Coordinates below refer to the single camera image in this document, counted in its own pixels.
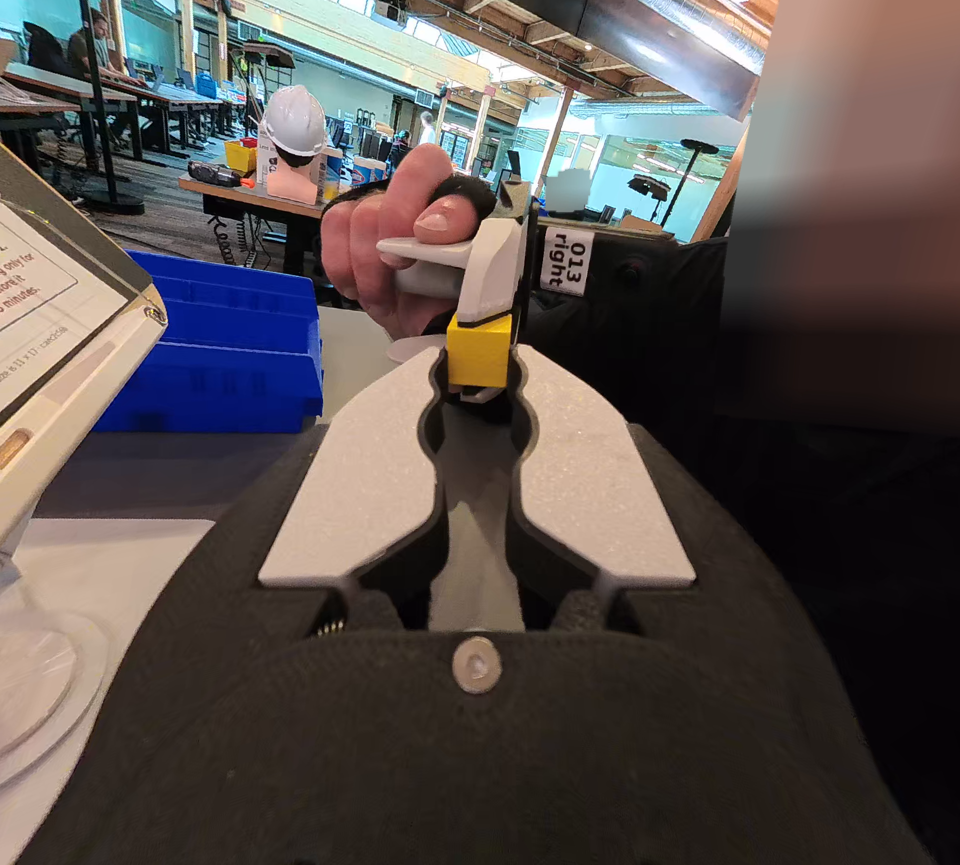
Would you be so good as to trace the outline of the black and orange tool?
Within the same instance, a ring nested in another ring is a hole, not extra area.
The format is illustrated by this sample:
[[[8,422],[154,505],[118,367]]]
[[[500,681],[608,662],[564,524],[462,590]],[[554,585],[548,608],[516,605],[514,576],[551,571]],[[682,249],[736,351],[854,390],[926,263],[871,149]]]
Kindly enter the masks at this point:
[[[229,166],[201,160],[188,161],[187,175],[191,180],[210,187],[241,188],[249,185],[241,173]]]

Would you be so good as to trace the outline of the blue plastic bin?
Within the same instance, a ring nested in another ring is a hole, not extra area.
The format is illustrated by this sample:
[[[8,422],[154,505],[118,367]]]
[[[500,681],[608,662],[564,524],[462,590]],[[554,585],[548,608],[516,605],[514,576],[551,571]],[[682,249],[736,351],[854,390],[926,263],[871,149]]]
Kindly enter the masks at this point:
[[[167,326],[95,431],[296,434],[323,415],[309,278],[127,253],[151,276]]]

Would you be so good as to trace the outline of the yellow wooden cube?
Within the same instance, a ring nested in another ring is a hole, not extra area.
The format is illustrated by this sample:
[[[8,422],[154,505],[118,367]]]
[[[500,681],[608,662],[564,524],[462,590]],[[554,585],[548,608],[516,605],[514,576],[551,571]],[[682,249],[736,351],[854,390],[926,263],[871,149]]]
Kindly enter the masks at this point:
[[[512,342],[511,314],[468,325],[454,313],[446,330],[448,384],[475,389],[506,387]]]

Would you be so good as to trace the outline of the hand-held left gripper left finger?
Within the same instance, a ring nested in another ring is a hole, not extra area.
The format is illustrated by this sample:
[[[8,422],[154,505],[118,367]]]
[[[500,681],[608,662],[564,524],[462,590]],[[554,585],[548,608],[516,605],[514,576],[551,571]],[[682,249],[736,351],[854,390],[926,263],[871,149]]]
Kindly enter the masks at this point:
[[[428,345],[334,416],[258,573],[268,588],[348,591],[429,535],[445,538],[431,415],[445,354]]]

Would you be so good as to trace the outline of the clear acrylic sign holder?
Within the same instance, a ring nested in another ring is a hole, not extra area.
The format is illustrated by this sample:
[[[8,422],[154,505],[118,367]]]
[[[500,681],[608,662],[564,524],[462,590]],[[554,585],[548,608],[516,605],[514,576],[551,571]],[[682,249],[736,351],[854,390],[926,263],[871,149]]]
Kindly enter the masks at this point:
[[[53,479],[167,325],[147,271],[2,148],[2,591]],[[2,598],[1,783],[42,764],[90,711],[111,641],[69,611]]]

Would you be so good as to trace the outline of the white hard hat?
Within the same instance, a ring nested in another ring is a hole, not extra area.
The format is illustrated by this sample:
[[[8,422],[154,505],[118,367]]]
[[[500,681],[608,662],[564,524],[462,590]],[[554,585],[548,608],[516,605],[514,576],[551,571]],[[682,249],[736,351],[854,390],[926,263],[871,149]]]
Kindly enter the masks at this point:
[[[261,123],[278,151],[299,159],[312,160],[328,143],[327,115],[303,84],[275,91]]]

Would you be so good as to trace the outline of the black pole stand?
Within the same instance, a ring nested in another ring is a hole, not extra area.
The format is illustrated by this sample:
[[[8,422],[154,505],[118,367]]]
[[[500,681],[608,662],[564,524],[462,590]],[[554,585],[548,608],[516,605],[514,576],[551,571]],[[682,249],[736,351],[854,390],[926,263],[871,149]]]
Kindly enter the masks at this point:
[[[114,174],[114,161],[111,150],[110,127],[107,120],[103,87],[99,72],[99,63],[96,57],[93,33],[93,16],[89,0],[78,0],[82,22],[82,32],[88,53],[89,83],[92,89],[95,124],[101,144],[103,174],[105,187],[87,190],[85,201],[90,209],[105,213],[124,216],[141,216],[145,212],[145,204],[137,194],[123,191],[118,188]]]

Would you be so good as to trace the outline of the mannequin head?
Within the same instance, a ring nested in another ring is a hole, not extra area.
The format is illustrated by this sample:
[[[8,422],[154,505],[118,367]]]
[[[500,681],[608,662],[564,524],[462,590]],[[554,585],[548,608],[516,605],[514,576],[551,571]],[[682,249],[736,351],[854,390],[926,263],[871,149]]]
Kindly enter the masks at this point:
[[[265,179],[267,194],[276,199],[315,206],[320,195],[321,172],[326,157],[320,151],[312,155],[300,155],[282,149],[274,143],[274,162]]]

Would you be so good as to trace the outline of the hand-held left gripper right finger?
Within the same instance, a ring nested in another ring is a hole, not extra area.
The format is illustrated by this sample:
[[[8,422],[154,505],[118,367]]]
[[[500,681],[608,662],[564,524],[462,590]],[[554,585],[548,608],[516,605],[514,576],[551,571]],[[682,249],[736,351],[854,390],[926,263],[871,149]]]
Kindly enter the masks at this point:
[[[532,346],[515,349],[519,518],[594,590],[686,589],[695,570],[626,419]]]

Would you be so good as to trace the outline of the person's right hand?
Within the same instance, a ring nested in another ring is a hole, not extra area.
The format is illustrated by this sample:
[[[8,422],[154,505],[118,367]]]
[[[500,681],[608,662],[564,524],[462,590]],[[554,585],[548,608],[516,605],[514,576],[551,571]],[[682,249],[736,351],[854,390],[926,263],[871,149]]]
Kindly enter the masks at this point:
[[[424,245],[472,239],[496,198],[486,182],[457,175],[447,153],[435,144],[409,151],[385,187],[355,188],[326,207],[319,224],[321,266],[342,296],[357,303],[393,340],[442,330],[452,298],[400,290],[395,275],[413,264],[382,257],[378,243],[412,237]]]

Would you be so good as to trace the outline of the wooden work table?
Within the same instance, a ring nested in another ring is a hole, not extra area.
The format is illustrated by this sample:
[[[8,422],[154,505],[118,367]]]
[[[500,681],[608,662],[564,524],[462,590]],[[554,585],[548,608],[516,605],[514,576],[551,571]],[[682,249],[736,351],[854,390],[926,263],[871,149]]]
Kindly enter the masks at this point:
[[[180,191],[200,199],[202,211],[215,231],[222,231],[230,223],[244,233],[239,246],[241,263],[261,251],[263,244],[267,244],[267,252],[282,245],[282,272],[305,274],[306,259],[313,254],[327,201],[307,204],[274,197],[258,184],[228,187],[201,182],[188,174],[182,174],[176,183]]]

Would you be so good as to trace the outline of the black floor lamp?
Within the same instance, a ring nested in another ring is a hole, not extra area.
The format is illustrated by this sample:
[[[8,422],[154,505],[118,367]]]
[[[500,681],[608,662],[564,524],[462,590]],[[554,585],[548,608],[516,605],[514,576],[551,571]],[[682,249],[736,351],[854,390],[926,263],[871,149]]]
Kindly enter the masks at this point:
[[[681,241],[689,241],[699,226],[727,163],[723,146],[713,145],[699,152],[669,217],[670,230]]]

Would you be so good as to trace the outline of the long office desk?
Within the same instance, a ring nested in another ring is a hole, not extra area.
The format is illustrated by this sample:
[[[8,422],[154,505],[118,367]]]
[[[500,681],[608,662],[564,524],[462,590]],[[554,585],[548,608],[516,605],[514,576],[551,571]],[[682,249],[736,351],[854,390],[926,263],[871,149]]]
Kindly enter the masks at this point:
[[[12,62],[6,66],[3,78],[26,91],[49,92],[53,97],[69,103],[77,114],[95,115],[93,85]],[[136,85],[128,81],[101,79],[103,109],[107,114],[126,115],[133,122],[130,147],[138,162],[162,165],[147,153],[178,160],[190,158],[189,149],[202,147],[206,142],[197,126],[207,124],[213,139],[222,139],[227,132],[227,103],[202,96],[195,91],[172,83]]]

